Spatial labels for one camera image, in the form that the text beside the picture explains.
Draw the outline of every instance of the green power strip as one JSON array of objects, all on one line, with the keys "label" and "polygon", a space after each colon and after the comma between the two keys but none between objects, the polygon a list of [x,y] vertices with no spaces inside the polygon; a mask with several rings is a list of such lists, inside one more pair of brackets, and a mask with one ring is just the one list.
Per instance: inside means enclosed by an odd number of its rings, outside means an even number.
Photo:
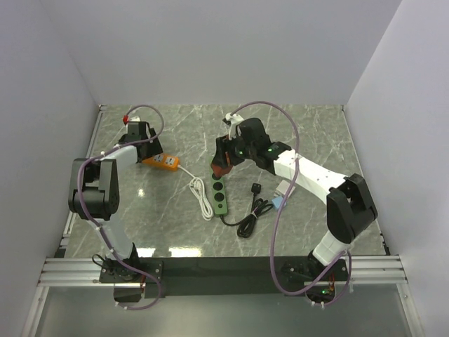
[{"label": "green power strip", "polygon": [[216,216],[225,216],[227,215],[225,181],[223,177],[217,178],[212,169],[210,179],[212,180],[213,212]]}]

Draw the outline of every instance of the white enclosure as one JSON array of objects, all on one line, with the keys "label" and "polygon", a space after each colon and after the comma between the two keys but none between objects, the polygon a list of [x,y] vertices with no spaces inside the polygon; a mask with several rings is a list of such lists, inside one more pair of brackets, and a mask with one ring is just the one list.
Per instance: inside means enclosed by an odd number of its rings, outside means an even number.
[{"label": "white enclosure", "polygon": [[403,1],[347,107],[382,230],[428,336],[449,332],[448,16],[448,1]]},{"label": "white enclosure", "polygon": [[102,104],[343,104],[400,0],[42,0]]},{"label": "white enclosure", "polygon": [[2,336],[58,246],[98,104],[254,99],[346,105],[426,332],[448,335],[447,0],[0,4]]},{"label": "white enclosure", "polygon": [[98,107],[38,1],[1,1],[0,46],[0,334],[16,337]]}]

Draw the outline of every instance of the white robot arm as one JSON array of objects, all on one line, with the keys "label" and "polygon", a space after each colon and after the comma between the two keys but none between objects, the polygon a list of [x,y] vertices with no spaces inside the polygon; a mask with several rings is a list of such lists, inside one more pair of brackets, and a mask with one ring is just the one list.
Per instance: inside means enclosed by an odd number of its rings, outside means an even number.
[{"label": "white robot arm", "polygon": [[[148,139],[147,127],[150,136],[156,135],[153,128],[147,122],[130,121],[127,123],[127,134],[123,135],[119,144],[128,144]],[[117,210],[119,207],[119,178],[118,173],[128,166],[132,166],[142,160],[162,153],[159,139],[119,148],[117,151],[94,161],[88,165],[83,175],[83,197],[89,212],[94,219],[101,224],[101,228],[114,247],[115,254],[121,260],[128,260],[135,256],[135,247],[124,231],[120,223]],[[85,158],[75,159],[72,165],[72,179],[69,192],[69,208],[77,213],[95,229],[98,237],[103,241],[100,227],[89,221],[81,208],[76,186],[78,170]],[[106,257],[116,260],[112,252],[107,251]]]},{"label": "white robot arm", "polygon": [[329,265],[376,219],[377,210],[360,175],[346,177],[332,172],[286,144],[273,143],[258,118],[243,120],[237,114],[228,114],[223,121],[229,133],[216,139],[217,150],[211,164],[216,176],[223,176],[233,166],[251,159],[261,169],[292,180],[295,160],[299,159],[300,173],[295,183],[316,195],[327,207],[328,231],[309,254],[320,265]]}]

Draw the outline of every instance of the power strip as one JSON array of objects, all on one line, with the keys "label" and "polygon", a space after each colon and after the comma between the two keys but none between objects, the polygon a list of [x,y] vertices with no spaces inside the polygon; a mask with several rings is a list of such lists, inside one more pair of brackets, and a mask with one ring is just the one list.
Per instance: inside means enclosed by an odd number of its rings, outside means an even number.
[{"label": "power strip", "polygon": [[223,177],[216,177],[212,169],[210,170],[210,179],[212,180],[213,212],[216,216],[226,216],[227,202],[225,181],[223,180]]},{"label": "power strip", "polygon": [[159,167],[160,169],[169,170],[169,171],[177,171],[177,166],[180,163],[180,159],[178,157],[170,156],[165,153],[157,154],[154,157],[151,157],[146,160],[142,160],[143,164],[152,165],[155,167]]}]

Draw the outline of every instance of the gray marble surface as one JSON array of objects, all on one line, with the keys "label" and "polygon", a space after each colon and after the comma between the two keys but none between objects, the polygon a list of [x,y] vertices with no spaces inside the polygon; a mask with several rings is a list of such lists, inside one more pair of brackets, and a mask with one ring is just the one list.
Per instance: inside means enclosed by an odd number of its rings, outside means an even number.
[{"label": "gray marble surface", "polygon": [[[215,152],[215,138],[226,133],[224,115],[238,105],[166,105],[158,107],[166,128],[160,136],[164,152],[180,158],[194,175],[204,178],[210,196],[209,164]],[[335,172],[360,173],[360,166],[340,106],[283,106],[300,131],[300,153]],[[93,154],[111,148],[125,132],[121,121],[129,106],[108,106],[102,113]],[[150,110],[136,113],[156,129],[160,121]],[[244,118],[258,117],[273,141],[293,145],[288,120],[271,107],[257,105],[241,112]],[[224,226],[219,218],[205,221],[190,192],[190,177],[183,171],[163,171],[144,164],[127,168],[119,176],[120,217],[126,234],[141,256],[267,256],[275,211],[261,217],[253,236],[241,239],[235,227]],[[262,184],[264,199],[273,197],[279,177],[246,161],[225,176],[229,207],[228,222],[249,212],[253,182]],[[276,255],[307,255],[326,233],[326,207],[314,195],[297,188],[281,217]],[[373,223],[354,243],[356,255],[384,255],[382,237]],[[88,224],[76,217],[67,247],[67,258],[88,258],[102,253],[102,245]]]}]

